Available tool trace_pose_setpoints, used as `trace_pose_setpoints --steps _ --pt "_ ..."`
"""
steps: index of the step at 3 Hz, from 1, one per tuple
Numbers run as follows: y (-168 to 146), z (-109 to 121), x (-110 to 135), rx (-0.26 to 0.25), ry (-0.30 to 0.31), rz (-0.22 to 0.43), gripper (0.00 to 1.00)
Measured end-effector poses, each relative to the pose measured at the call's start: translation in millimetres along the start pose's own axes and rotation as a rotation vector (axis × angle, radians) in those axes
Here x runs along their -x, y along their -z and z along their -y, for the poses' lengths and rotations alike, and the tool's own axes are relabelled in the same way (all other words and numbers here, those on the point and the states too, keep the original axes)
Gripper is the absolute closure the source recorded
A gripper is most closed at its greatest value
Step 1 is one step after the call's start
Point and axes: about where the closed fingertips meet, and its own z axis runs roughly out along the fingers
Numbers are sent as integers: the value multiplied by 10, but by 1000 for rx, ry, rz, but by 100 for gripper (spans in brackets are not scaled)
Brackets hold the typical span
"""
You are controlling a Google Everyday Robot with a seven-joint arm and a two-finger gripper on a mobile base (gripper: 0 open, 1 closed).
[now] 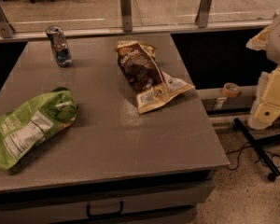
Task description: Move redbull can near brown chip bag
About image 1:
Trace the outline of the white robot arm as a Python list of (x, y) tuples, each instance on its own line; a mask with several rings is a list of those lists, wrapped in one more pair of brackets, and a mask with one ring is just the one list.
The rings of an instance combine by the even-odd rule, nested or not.
[(264, 130), (280, 116), (280, 9), (275, 12), (273, 22), (250, 38), (246, 46), (265, 50), (267, 59), (277, 64), (271, 73), (261, 73), (248, 119), (250, 128)]

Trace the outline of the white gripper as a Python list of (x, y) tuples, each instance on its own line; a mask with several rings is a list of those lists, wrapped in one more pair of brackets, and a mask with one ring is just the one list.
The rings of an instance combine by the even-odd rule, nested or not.
[(264, 130), (273, 125), (280, 116), (280, 65), (271, 73), (262, 72), (252, 104), (248, 125), (255, 130)]

